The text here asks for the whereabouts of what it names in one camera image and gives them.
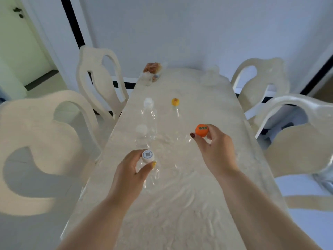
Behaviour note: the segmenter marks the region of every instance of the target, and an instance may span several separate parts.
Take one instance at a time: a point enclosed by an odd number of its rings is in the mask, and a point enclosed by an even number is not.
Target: forearm
[[[320,249],[242,172],[216,179],[247,250]]]
[[[104,200],[75,228],[57,250],[113,249],[127,209]]]

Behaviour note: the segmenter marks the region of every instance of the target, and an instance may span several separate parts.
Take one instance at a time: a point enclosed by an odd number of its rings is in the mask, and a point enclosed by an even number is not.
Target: left hand
[[[107,199],[128,210],[131,204],[138,198],[144,181],[149,172],[155,167],[156,162],[146,164],[139,172],[136,172],[136,163],[145,150],[133,150],[125,156],[118,165],[113,177],[111,189]]]

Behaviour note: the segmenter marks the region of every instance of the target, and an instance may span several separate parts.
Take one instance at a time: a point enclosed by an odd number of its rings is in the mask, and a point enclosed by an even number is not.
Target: wooden chair
[[[269,84],[274,84],[276,87],[275,97],[289,93],[290,84],[286,78],[281,58],[268,60],[253,58],[244,61],[231,79],[233,89],[237,87],[242,71],[249,66],[254,66],[257,69],[257,75],[244,85],[239,94],[238,100],[244,112],[263,101]]]
[[[250,119],[256,138],[274,109],[284,104],[301,107],[308,123],[283,129],[265,151],[274,177],[319,173],[332,180],[333,104],[298,94],[273,98]],[[333,196],[287,196],[285,200],[289,208],[333,211]]]
[[[7,186],[3,168],[6,159],[19,148],[28,147],[36,166],[45,173],[79,177],[83,185],[88,181],[95,162],[89,159],[73,127],[53,119],[56,107],[66,101],[81,110],[94,143],[101,148],[94,111],[77,92],[59,91],[0,106],[0,212],[21,216],[42,214],[51,211],[59,201],[20,196]]]
[[[114,70],[118,79],[119,89],[125,98],[123,102],[120,102],[116,91],[114,89],[113,80],[109,72],[102,65],[103,56],[106,55],[114,63]],[[91,78],[96,91],[102,96],[106,103],[110,106],[113,117],[102,106],[102,104],[96,99],[91,90],[89,89],[87,82],[87,72],[91,73]],[[79,90],[81,94],[88,100],[91,106],[96,110],[104,119],[108,126],[113,126],[117,122],[119,115],[125,107],[129,98],[123,76],[121,74],[121,68],[115,53],[109,49],[98,49],[88,46],[81,46],[80,48],[80,61],[77,66],[76,79],[78,82]]]

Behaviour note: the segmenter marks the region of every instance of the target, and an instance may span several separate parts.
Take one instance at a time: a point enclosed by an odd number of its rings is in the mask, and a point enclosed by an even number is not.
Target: door
[[[16,0],[0,0],[0,58],[25,86],[51,71],[52,63],[43,52]]]

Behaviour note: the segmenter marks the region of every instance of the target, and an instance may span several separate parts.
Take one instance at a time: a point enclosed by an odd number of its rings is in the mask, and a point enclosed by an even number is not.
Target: dining table
[[[175,68],[163,71],[154,83],[138,79],[62,238],[105,199],[117,165],[138,148],[136,127],[142,123],[145,98],[153,99],[157,111],[158,136],[150,150],[155,154],[160,178],[150,189],[143,189],[128,210],[114,249],[246,250],[221,187],[189,137],[198,124],[213,124],[229,135],[240,170],[287,211],[231,84],[221,80],[207,86],[201,82],[203,75],[203,71]],[[179,99],[181,121],[170,117],[173,98]],[[174,130],[185,132],[181,145],[168,141]]]

